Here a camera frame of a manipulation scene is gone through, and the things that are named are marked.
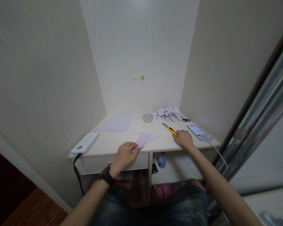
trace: watch strap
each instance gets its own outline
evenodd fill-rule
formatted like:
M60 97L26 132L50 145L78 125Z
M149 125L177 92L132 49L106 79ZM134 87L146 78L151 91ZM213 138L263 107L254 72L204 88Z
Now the watch strap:
M109 184L110 186L113 185L113 183L115 182L115 179L113 179L113 177L110 175L109 171L107 171L103 177L104 181L107 182L107 184Z

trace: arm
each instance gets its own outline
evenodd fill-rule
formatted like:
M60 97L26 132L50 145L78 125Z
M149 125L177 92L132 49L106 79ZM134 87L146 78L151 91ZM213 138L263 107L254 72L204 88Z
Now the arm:
M239 193L196 148L191 134L184 130L177 130L177 132L178 137L173 135L175 142L191 154L210 191L231 225L262 225Z
M118 174L132 163L140 148L131 152L137 146L136 143L126 142L122 144L116 154L115 162L110 166L110 175L115 179ZM104 180L96 180L89 191L75 206L72 212L65 218L61 226L66 225L88 225L99 206L102 198L109 189L109 185Z

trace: denim shorts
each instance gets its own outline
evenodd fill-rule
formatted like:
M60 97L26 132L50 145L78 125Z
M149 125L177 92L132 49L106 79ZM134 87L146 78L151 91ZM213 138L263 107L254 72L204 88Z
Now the denim shorts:
M133 209L122 199L118 190L111 187L89 225L208 225L208 198L195 185L180 188L170 204L164 208L155 219L149 218Z

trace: person's left hand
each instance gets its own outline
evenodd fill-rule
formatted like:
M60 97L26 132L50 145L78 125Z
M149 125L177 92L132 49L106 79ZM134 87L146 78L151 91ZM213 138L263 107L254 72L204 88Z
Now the person's left hand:
M124 168L126 168L130 163L132 163L138 153L140 152L141 148L136 149L133 153L132 150L137 147L138 144L134 142L126 142L122 144L116 154L115 162L110 166L110 174L119 174Z

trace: wooden floor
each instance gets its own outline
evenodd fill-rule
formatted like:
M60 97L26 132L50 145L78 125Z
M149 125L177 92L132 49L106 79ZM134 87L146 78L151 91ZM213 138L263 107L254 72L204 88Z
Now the wooden floor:
M36 188L9 216L2 226L60 225L67 213L44 192Z

